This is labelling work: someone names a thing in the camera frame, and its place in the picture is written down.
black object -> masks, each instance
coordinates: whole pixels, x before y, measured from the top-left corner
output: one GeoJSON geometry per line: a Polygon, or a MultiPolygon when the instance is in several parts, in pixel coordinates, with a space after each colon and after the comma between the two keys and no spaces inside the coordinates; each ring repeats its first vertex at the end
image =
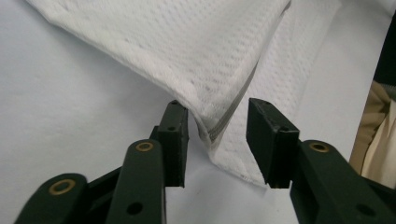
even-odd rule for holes
{"type": "Polygon", "coordinates": [[[396,202],[381,200],[394,197],[394,190],[369,186],[334,147],[318,140],[300,143],[296,135],[273,105],[249,100],[250,150],[272,188],[293,182],[290,197],[300,223],[396,223],[396,202]]]}
{"type": "Polygon", "coordinates": [[[384,46],[375,69],[374,80],[378,83],[396,86],[396,17],[390,23],[384,46]]]}
{"type": "Polygon", "coordinates": [[[64,174],[45,182],[23,207],[22,223],[166,223],[164,187],[184,187],[188,110],[168,104],[150,139],[128,148],[124,164],[87,184],[64,174]]]}
{"type": "MultiPolygon", "coordinates": [[[[164,187],[184,187],[187,115],[171,102],[150,139],[131,144],[121,168],[90,184],[78,174],[53,177],[16,223],[165,223],[164,187]]],[[[396,223],[395,190],[358,176],[331,145],[298,137],[273,105],[249,100],[247,142],[271,188],[292,181],[300,223],[396,223]]]]}

fabric fold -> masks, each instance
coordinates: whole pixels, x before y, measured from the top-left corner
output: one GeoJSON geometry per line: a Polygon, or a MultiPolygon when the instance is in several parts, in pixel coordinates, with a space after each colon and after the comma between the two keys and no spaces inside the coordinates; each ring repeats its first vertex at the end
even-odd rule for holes
{"type": "Polygon", "coordinates": [[[257,96],[292,117],[339,7],[338,0],[27,1],[174,95],[194,115],[212,161],[259,185],[248,148],[240,148],[245,133],[233,132],[246,123],[238,111],[257,96]]]}

white table surface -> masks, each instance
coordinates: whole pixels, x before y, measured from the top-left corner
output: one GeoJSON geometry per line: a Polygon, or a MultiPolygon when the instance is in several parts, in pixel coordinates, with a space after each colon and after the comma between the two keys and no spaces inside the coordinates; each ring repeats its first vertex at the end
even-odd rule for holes
{"type": "MultiPolygon", "coordinates": [[[[348,158],[391,17],[346,0],[313,68],[295,124],[348,158]]],[[[149,137],[173,100],[103,52],[47,23],[23,0],[0,0],[0,223],[12,223],[44,181],[89,179],[149,137]]],[[[186,188],[167,189],[168,223],[297,223],[287,189],[221,171],[190,119],[186,188]]]]}

beige fabric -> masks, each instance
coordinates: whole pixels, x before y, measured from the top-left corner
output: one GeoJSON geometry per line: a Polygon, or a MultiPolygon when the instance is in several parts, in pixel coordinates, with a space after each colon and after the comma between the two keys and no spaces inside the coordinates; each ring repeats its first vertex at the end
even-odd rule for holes
{"type": "Polygon", "coordinates": [[[373,81],[349,160],[350,165],[358,174],[361,174],[364,158],[375,138],[376,130],[389,111],[389,103],[390,99],[385,90],[373,81]]]}
{"type": "Polygon", "coordinates": [[[367,150],[361,175],[389,188],[396,187],[396,103],[381,123],[367,150]]]}

textured fabric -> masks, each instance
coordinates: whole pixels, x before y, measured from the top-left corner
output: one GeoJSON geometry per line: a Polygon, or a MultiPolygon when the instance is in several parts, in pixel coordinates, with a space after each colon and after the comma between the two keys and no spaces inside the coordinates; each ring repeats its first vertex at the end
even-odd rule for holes
{"type": "Polygon", "coordinates": [[[289,0],[28,2],[175,95],[209,144],[289,0]]]}
{"type": "Polygon", "coordinates": [[[337,0],[27,1],[173,94],[194,115],[211,160],[259,185],[245,143],[247,98],[269,100],[292,118],[339,6],[337,0]]]}
{"type": "Polygon", "coordinates": [[[245,138],[248,98],[269,101],[293,120],[313,61],[339,7],[338,1],[329,0],[291,2],[268,50],[262,53],[256,75],[219,141],[219,149],[210,153],[215,164],[249,182],[264,185],[245,138]]]}

